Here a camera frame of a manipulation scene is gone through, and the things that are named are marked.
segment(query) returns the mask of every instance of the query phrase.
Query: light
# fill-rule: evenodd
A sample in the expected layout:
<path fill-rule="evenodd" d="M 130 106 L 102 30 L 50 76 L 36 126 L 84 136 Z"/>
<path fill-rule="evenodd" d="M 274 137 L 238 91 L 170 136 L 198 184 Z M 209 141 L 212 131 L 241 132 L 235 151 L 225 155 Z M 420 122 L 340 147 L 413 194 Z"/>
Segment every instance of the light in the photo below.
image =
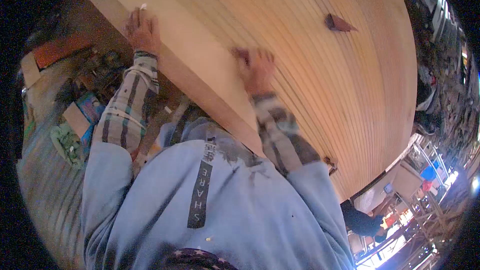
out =
<path fill-rule="evenodd" d="M 453 173 L 445 180 L 445 185 L 446 186 L 451 186 L 455 181 L 457 180 L 457 177 L 459 176 L 459 173 L 455 170 Z"/>
<path fill-rule="evenodd" d="M 472 180 L 472 189 L 473 189 L 473 191 L 476 191 L 479 186 L 480 186 L 479 179 L 478 179 L 478 177 L 475 177 L 475 178 Z"/>

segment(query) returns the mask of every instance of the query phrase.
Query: plywood board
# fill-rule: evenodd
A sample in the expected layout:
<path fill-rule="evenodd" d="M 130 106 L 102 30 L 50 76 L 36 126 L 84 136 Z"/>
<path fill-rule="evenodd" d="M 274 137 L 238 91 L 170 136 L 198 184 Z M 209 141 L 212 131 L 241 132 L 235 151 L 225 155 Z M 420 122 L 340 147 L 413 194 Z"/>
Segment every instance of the plywood board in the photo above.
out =
<path fill-rule="evenodd" d="M 29 89 L 40 79 L 39 67 L 37 66 L 33 52 L 28 53 L 21 59 L 20 67 L 23 80 L 25 81 L 25 87 Z"/>
<path fill-rule="evenodd" d="M 407 146 L 415 108 L 416 55 L 403 0 L 91 0 L 117 28 L 147 4 L 158 16 L 161 71 L 219 124 L 261 153 L 231 46 L 276 55 L 273 87 L 321 156 L 344 200 Z M 332 13 L 358 31 L 332 32 Z"/>
<path fill-rule="evenodd" d="M 65 120 L 67 120 L 71 129 L 73 129 L 73 131 L 80 138 L 83 137 L 86 131 L 90 128 L 90 122 L 88 122 L 87 118 L 84 116 L 75 102 L 72 102 L 63 112 L 63 117 Z"/>

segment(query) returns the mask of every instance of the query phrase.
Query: star-patterned fabric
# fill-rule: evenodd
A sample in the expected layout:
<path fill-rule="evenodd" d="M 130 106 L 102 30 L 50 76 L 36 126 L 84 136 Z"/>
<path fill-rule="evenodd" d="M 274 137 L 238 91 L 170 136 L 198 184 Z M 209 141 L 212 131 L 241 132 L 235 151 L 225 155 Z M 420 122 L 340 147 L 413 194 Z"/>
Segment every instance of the star-patterned fabric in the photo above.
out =
<path fill-rule="evenodd" d="M 166 266 L 171 269 L 192 270 L 236 270 L 225 259 L 201 249 L 177 249 L 166 259 Z"/>

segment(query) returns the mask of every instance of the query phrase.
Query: clutter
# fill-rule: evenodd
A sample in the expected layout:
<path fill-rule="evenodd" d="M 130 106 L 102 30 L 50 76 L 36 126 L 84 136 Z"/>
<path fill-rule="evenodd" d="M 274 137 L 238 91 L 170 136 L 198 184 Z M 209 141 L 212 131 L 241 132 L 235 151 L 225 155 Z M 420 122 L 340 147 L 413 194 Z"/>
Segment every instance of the clutter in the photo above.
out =
<path fill-rule="evenodd" d="M 65 122 L 50 130 L 50 138 L 60 156 L 74 169 L 84 164 L 84 156 L 80 151 L 80 139 L 70 125 Z"/>
<path fill-rule="evenodd" d="M 103 111 L 105 111 L 105 105 L 102 105 L 92 92 L 88 92 L 77 100 L 77 106 L 90 123 L 88 129 L 80 138 L 82 145 L 89 149 L 94 128 L 99 123 Z"/>

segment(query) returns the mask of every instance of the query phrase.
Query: left hand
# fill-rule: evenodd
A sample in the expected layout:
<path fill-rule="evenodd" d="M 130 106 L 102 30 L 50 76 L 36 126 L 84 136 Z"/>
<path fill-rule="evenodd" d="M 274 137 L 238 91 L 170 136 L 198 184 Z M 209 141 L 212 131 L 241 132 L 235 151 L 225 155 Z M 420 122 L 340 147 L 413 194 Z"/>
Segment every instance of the left hand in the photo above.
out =
<path fill-rule="evenodd" d="M 127 19 L 124 34 L 134 51 L 141 50 L 159 57 L 160 40 L 159 20 L 149 16 L 147 10 L 136 7 Z"/>

